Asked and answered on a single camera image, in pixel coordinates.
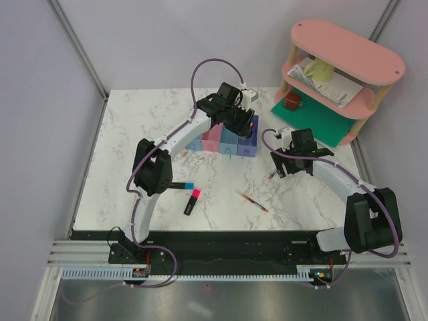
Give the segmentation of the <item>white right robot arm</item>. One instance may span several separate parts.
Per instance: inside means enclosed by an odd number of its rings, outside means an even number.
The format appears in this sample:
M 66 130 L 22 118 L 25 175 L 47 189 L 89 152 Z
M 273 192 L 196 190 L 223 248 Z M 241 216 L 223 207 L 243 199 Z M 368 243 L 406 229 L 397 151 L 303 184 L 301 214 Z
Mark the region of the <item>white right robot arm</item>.
M 275 130 L 281 147 L 270 150 L 279 176 L 307 173 L 323 182 L 345 204 L 344 224 L 319 231 L 306 246 L 306 255 L 322 263 L 331 251 L 369 252 L 383 258 L 395 257 L 403 239 L 397 198 L 390 188 L 377 188 L 338 162 L 334 153 L 318 145 L 307 128 Z

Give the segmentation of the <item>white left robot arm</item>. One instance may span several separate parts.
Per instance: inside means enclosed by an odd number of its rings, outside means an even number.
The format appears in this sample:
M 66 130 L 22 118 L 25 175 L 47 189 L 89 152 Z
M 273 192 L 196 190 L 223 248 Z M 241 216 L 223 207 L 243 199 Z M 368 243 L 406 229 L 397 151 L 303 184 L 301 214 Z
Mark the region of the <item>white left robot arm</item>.
M 132 263 L 146 257 L 146 249 L 160 249 L 160 245 L 145 245 L 149 225 L 158 198 L 173 180 L 172 161 L 196 136 L 215 125 L 224 124 L 234 134 L 249 138 L 255 111 L 250 108 L 258 93 L 242 83 L 236 88 L 222 83 L 213 94 L 193 101 L 192 112 L 179 126 L 156 140 L 142 139 L 136 148 L 132 173 L 126 191 L 136 195 L 131 218 L 130 238 L 123 254 Z

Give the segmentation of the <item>red orange pen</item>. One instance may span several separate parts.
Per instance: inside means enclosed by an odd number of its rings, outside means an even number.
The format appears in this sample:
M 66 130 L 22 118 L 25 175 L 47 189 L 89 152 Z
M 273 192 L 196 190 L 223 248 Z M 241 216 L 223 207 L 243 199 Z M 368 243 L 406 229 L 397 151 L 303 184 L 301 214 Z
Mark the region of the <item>red orange pen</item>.
M 260 203 L 258 203 L 257 201 L 255 201 L 254 199 L 252 199 L 251 197 L 249 197 L 248 195 L 240 192 L 240 191 L 236 191 L 236 193 L 244 198 L 246 201 L 250 202 L 251 204 L 255 205 L 257 208 L 259 208 L 260 210 L 262 210 L 264 213 L 268 213 L 269 210 L 267 208 L 265 208 L 263 205 L 261 205 Z

